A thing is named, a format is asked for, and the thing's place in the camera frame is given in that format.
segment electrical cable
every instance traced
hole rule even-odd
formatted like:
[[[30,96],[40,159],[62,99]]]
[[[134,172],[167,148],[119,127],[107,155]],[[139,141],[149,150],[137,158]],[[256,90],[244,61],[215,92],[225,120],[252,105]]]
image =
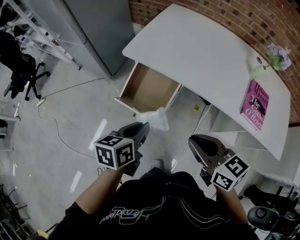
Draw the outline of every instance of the electrical cable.
[[[91,82],[94,82],[94,81],[97,81],[97,80],[101,80],[101,79],[104,79],[104,77],[102,77],[102,78],[97,78],[97,79],[94,79],[94,80],[91,80],[91,81],[88,81],[88,82],[83,82],[83,83],[77,84],[77,85],[75,85],[75,86],[71,86],[71,87],[62,89],[62,90],[59,90],[59,91],[57,91],[57,92],[53,92],[53,93],[51,93],[51,94],[48,94],[47,96],[44,96],[44,97],[46,98],[46,97],[48,97],[48,96],[51,96],[51,95],[53,95],[53,94],[56,94],[56,93],[59,93],[59,92],[65,91],[65,90],[68,90],[68,89],[70,89],[70,88],[74,88],[74,87],[77,87],[77,86],[80,86],[80,85],[83,85],[83,84],[86,84],[86,83],[91,83]],[[78,152],[78,151],[72,149],[71,147],[69,147],[69,146],[61,139],[61,137],[60,137],[60,132],[59,132],[59,130],[58,130],[57,120],[56,120],[55,118],[53,118],[53,117],[44,117],[44,118],[41,118],[41,116],[40,116],[40,114],[39,114],[39,106],[38,106],[38,108],[37,108],[37,112],[38,112],[38,116],[39,116],[40,119],[44,120],[44,119],[50,118],[50,119],[53,119],[53,120],[55,121],[56,129],[57,129],[57,135],[58,135],[59,139],[61,140],[61,142],[62,142],[63,144],[65,144],[69,149],[71,149],[72,151],[77,152],[77,153],[79,153],[79,154],[81,154],[81,155],[84,155],[84,156],[87,156],[87,157],[96,159],[95,157],[92,157],[92,156],[90,156],[90,155],[87,155],[87,154]]]
[[[71,43],[71,44],[73,44],[73,45],[84,46],[84,44],[85,44],[85,42],[84,42],[84,44],[75,43],[75,42],[69,42],[69,41],[66,41],[66,40],[60,39],[60,38],[58,38],[58,37],[56,37],[55,39],[56,39],[56,40],[59,40],[59,41],[62,41],[62,42],[65,42],[65,43]]]
[[[202,120],[205,118],[205,116],[207,115],[207,113],[209,112],[210,108],[211,108],[212,104],[210,105],[210,107],[208,108],[208,110],[206,111],[205,115],[201,118],[202,114],[204,113],[204,110],[206,108],[206,106],[204,107],[201,115],[200,115],[200,118],[198,120],[198,123],[197,123],[197,126],[195,128],[195,130],[193,131],[192,135],[198,130],[199,126],[200,126],[200,123],[202,122]]]
[[[101,167],[99,167],[99,168],[97,169],[98,176],[100,176],[99,169],[101,170],[101,174],[103,173],[103,170],[102,170],[102,168],[101,168]]]
[[[80,86],[80,85],[83,85],[83,84],[86,84],[86,83],[91,83],[91,82],[94,82],[94,81],[97,81],[97,80],[101,80],[101,79],[104,79],[104,77],[102,77],[102,78],[97,78],[97,79],[94,79],[94,80],[91,80],[91,81],[88,81],[88,82],[83,82],[83,83],[77,84],[77,85],[75,85],[75,86],[72,86],[72,87],[68,87],[68,88],[62,89],[62,90],[59,90],[59,91],[57,91],[57,92],[50,93],[50,94],[48,94],[47,96],[44,96],[44,97],[46,98],[46,97],[48,97],[48,96],[51,96],[51,95],[53,95],[53,94],[62,92],[62,91],[64,91],[64,90],[68,90],[68,89],[70,89],[70,88],[74,88],[74,87],[77,87],[77,86]]]
[[[53,117],[44,117],[44,118],[41,118],[41,116],[40,116],[40,114],[39,114],[39,106],[37,107],[37,112],[38,112],[38,116],[39,116],[40,119],[44,120],[44,119],[50,118],[50,119],[53,119],[53,120],[55,121],[56,129],[57,129],[57,135],[58,135],[59,139],[61,140],[61,142],[62,142],[63,144],[65,144],[68,148],[70,148],[70,147],[69,147],[69,146],[61,139],[61,137],[60,137],[60,132],[59,132],[59,130],[58,130],[58,125],[57,125],[56,119],[53,118]],[[78,151],[76,151],[76,150],[74,150],[74,149],[72,149],[72,148],[70,148],[70,149],[71,149],[72,151],[74,151],[74,152],[77,152],[77,153],[81,154],[81,155],[84,155],[84,156],[87,156],[87,157],[96,159],[95,157],[92,157],[92,156],[90,156],[90,155],[87,155],[87,154],[78,152]]]
[[[262,233],[270,233],[270,232],[263,232],[262,230],[259,229],[259,231],[261,231]]]
[[[210,107],[209,107],[208,110],[206,111],[205,115],[202,117],[202,115],[203,115],[203,113],[204,113],[204,111],[205,111],[206,106],[204,107],[204,109],[203,109],[203,111],[202,111],[202,113],[201,113],[201,115],[200,115],[200,117],[199,117],[199,120],[198,120],[198,122],[197,122],[196,128],[195,128],[195,130],[193,131],[192,135],[198,130],[198,128],[199,128],[199,126],[200,126],[202,120],[205,118],[206,114],[209,112],[211,106],[212,106],[212,105],[210,105]],[[180,155],[177,157],[177,159],[179,159],[179,158],[181,157],[181,155],[184,153],[184,151],[187,149],[187,147],[188,147],[188,144],[187,144],[187,145],[185,146],[185,148],[182,150],[182,152],[181,152]]]
[[[215,195],[217,195],[217,193],[215,193],[210,199],[213,199],[215,197]]]

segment white desk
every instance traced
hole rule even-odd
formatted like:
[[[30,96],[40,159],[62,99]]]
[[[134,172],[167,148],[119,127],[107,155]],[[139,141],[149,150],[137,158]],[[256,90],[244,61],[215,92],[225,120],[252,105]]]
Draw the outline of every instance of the white desk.
[[[257,79],[270,101],[263,127],[256,131],[240,115],[240,108],[248,88],[249,66],[258,66],[256,57],[261,56],[222,25],[173,4],[143,29],[123,54],[181,83],[229,116],[218,117],[224,124],[219,132],[249,132],[276,159],[281,158],[290,116],[290,92],[270,67],[264,77]],[[234,138],[240,138],[242,147],[245,139],[247,142],[253,138],[251,135]]]

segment person's arm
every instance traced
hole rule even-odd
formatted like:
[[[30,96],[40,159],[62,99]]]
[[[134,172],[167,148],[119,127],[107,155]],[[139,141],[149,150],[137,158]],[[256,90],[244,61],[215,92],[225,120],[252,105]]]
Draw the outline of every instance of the person's arm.
[[[77,199],[77,205],[86,213],[94,214],[114,196],[126,167],[106,169]]]
[[[248,224],[247,214],[240,203],[235,190],[233,189],[230,192],[226,192],[216,187],[216,191],[217,202],[225,207],[231,221],[236,225]]]

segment open drawer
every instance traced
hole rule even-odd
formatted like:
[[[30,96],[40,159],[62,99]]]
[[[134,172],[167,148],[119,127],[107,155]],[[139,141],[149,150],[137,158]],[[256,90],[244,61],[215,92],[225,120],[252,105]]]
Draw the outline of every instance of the open drawer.
[[[167,109],[180,87],[181,84],[171,78],[137,62],[115,100],[135,113],[156,111],[160,107]]]

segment white shoe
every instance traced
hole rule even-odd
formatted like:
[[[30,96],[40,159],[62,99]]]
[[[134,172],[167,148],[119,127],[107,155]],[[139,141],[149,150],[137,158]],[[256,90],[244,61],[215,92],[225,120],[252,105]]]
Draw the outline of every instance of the white shoe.
[[[165,164],[164,164],[163,160],[161,160],[161,159],[155,159],[152,161],[150,169],[155,168],[155,167],[165,171]]]

